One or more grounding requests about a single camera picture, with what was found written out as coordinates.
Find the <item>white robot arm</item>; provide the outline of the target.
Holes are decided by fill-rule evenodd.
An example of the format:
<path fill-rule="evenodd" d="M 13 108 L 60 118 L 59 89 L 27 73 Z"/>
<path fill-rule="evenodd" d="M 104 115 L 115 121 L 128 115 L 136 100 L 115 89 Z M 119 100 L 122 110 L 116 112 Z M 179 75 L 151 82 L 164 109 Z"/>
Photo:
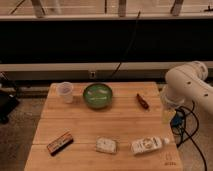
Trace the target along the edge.
<path fill-rule="evenodd" d="M 198 103 L 207 113 L 213 114 L 213 87 L 205 82 L 207 77 L 208 68 L 200 61 L 188 62 L 167 71 L 166 84 L 160 92 L 163 124 L 170 123 L 175 110 L 186 99 Z"/>

